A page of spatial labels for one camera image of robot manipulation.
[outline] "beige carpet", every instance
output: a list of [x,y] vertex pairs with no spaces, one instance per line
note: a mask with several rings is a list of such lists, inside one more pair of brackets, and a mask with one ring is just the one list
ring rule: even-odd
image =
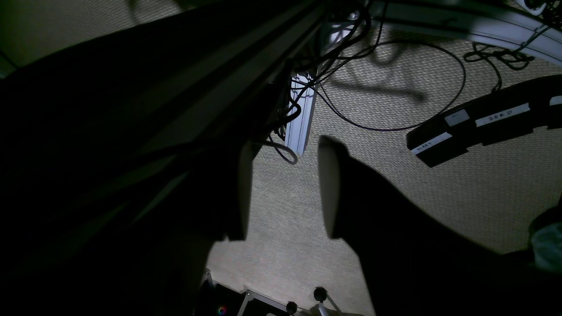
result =
[[[385,38],[416,38],[457,56],[470,42],[385,30]],[[535,60],[523,71],[496,65],[504,87],[562,69]],[[462,104],[491,91],[496,77],[485,62],[465,64]],[[380,47],[373,61],[350,62],[325,85],[332,101],[353,121],[379,128],[418,123],[439,111],[461,83],[460,66],[428,47]],[[310,141],[295,166],[264,148],[254,162],[252,207],[244,242],[215,244],[208,261],[213,277],[233,289],[251,288],[278,301],[310,308],[323,286],[344,312],[374,315],[359,261],[323,227],[317,173],[318,137],[335,136],[350,154],[375,168],[407,197],[467,238],[499,253],[523,249],[530,221],[555,205],[562,192],[562,130],[483,147],[428,168],[405,146],[403,132],[370,132],[338,118],[317,98]],[[377,205],[373,192],[372,208]]]

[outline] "floor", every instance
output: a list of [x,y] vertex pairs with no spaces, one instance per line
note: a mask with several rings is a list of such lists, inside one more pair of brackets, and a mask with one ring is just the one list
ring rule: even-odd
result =
[[[457,56],[472,50],[470,42],[385,29],[383,41],[391,38],[426,40]],[[504,87],[562,73],[541,60],[522,71],[496,65]],[[454,105],[487,94],[496,84],[485,62],[465,67],[466,87]],[[460,84],[460,66],[443,52],[388,45],[373,58],[350,62],[325,88],[353,121],[395,128],[431,117]],[[343,312],[374,315],[357,256],[345,242],[330,240],[323,227],[316,160],[322,134],[342,140],[352,156],[382,173],[429,215],[498,253],[525,248],[530,221],[555,205],[562,192],[562,130],[537,128],[517,139],[476,145],[431,169],[406,148],[406,133],[359,129],[317,98],[308,148],[297,165],[270,148],[256,158],[247,240],[215,244],[207,263],[213,278],[306,309],[316,304],[314,288],[323,286]]]

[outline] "white label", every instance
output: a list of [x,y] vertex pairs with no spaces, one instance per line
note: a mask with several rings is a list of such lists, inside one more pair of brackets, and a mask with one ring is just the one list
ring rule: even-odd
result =
[[421,153],[422,151],[431,148],[439,143],[441,143],[442,141],[449,139],[453,137],[451,134],[445,132],[437,137],[434,137],[428,141],[426,141],[425,143],[421,144],[420,146],[414,148],[411,150],[412,153],[414,153],[414,155],[417,155],[419,153]]
[[505,110],[505,111],[502,111],[502,112],[498,112],[498,113],[492,114],[490,116],[486,116],[485,118],[481,118],[481,119],[476,120],[476,127],[480,127],[482,125],[494,123],[496,121],[503,120],[503,119],[509,118],[510,116],[521,114],[521,113],[527,112],[529,110],[530,110],[529,109],[529,103],[521,104],[519,106],[512,107],[511,109],[508,109],[508,110]]
[[458,112],[455,112],[449,116],[445,116],[445,121],[447,122],[447,124],[449,124],[449,126],[454,126],[458,123],[462,123],[466,120],[470,119],[470,116],[468,116],[468,113],[466,113],[465,110],[460,110]]
[[550,99],[550,106],[562,104],[562,96],[552,97]]

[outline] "label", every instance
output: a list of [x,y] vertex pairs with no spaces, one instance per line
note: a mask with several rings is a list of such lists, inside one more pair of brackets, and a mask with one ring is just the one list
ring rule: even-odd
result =
[[552,97],[550,99],[550,106],[562,104],[562,96]]
[[470,117],[468,116],[468,113],[466,113],[465,110],[460,110],[458,112],[455,112],[449,116],[445,116],[445,121],[447,122],[447,124],[449,126],[454,126],[458,123],[462,123],[466,120],[470,119]]
[[422,151],[427,150],[427,149],[429,149],[429,148],[431,148],[431,147],[433,147],[433,146],[435,146],[435,145],[441,143],[442,141],[444,141],[446,139],[449,139],[451,137],[453,137],[451,134],[449,134],[447,132],[444,132],[443,134],[441,134],[437,137],[434,137],[434,138],[426,141],[425,143],[421,144],[420,146],[412,149],[411,152],[414,155],[417,155],[417,154],[421,153]]
[[517,114],[521,114],[524,112],[529,111],[529,103],[525,103],[516,107],[512,107],[511,109],[502,111],[502,112],[498,112],[495,114],[492,114],[490,116],[486,116],[485,118],[481,118],[476,120],[476,127],[480,127],[482,125],[486,125],[486,124],[490,124],[490,123],[494,123],[496,121],[499,120],[503,120],[503,119],[507,119],[511,116],[517,115]]

